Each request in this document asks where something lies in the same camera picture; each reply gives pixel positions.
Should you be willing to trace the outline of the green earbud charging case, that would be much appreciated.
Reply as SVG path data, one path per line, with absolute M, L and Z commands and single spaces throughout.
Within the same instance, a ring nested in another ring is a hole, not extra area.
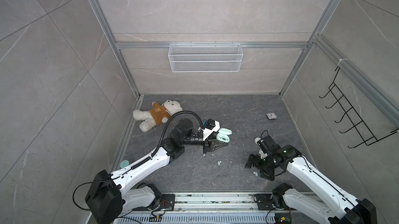
M 230 135 L 232 134 L 232 130 L 226 128 L 220 128 L 218 130 L 216 139 L 220 142 L 229 143 L 230 142 Z

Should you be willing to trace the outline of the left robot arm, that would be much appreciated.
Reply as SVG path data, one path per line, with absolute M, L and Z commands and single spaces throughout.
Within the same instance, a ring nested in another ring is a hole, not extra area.
M 181 119 L 169 134 L 163 130 L 156 148 L 149 154 L 112 173 L 102 170 L 88 183 L 90 188 L 85 197 L 86 211 L 91 212 L 97 223 L 110 224 L 126 210 L 157 207 L 161 193 L 154 185 L 149 184 L 139 189 L 133 187 L 184 154 L 186 145 L 202 146 L 204 153 L 229 145 L 231 130 L 221 128 L 220 123 L 212 119 L 202 121 L 192 111 L 175 113 L 165 127 L 182 114 L 193 115 L 199 128 L 195 130 L 190 119 Z

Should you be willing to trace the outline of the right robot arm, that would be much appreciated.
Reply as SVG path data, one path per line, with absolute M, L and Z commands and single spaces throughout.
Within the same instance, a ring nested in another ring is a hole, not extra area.
M 320 200 L 316 201 L 283 183 L 271 195 L 256 194 L 254 200 L 259 210 L 295 209 L 319 224 L 375 224 L 377 211 L 368 199 L 359 200 L 336 185 L 291 145 L 281 147 L 270 135 L 255 138 L 260 148 L 251 154 L 245 168 L 256 168 L 261 178 L 273 181 L 275 169 L 289 172 L 300 179 Z

